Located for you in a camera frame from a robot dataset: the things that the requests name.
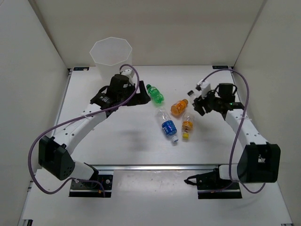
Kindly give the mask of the green plastic bottle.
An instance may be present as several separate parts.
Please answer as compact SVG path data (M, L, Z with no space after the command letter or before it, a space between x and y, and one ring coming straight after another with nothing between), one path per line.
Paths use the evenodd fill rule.
M164 101L164 96L160 93L160 91L156 87L147 84L146 89L147 89L147 93L156 104L161 104Z

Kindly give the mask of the orange plastic bottle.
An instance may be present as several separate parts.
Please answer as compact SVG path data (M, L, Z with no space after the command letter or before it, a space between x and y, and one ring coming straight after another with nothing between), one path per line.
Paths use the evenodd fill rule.
M173 104L171 106L171 114L173 116L179 116L181 115L184 110L186 109L187 105L188 105L188 100L187 99L183 99L183 100L180 100L178 102L176 102L175 104Z

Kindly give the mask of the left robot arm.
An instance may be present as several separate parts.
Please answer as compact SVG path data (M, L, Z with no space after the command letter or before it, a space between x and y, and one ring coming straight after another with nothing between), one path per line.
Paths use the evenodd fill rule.
M99 123L107 119L117 105L135 106L148 103L143 81L139 81L139 93L126 75L115 74L108 86L102 87L82 112L83 119L69 123L52 137L44 136L39 141L39 165L59 180L82 179L87 188L98 185L98 171L87 163L74 161L71 157L76 146Z

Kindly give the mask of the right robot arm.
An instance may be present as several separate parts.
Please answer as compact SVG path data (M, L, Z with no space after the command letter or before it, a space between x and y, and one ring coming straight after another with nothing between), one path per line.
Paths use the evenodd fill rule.
M243 148L237 164L219 166L218 172L211 176L216 188L222 188L228 180L243 183L274 183L278 178L280 147L269 143L247 116L245 106L235 101L237 87L231 83L220 83L211 89L210 83L202 82L196 87L200 95L189 91L195 111L205 115L218 112L235 132L235 141Z

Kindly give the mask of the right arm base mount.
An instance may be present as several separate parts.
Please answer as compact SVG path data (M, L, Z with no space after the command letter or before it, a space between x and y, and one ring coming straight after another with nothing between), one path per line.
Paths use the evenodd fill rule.
M199 200L242 199L239 183L221 179L217 168L189 176L184 182L197 187Z

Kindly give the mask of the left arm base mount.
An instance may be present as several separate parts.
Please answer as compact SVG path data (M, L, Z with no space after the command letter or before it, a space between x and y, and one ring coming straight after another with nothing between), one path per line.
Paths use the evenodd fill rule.
M113 171L99 171L97 181L103 185L104 193L98 183L72 181L69 190L70 197L79 198L111 198Z

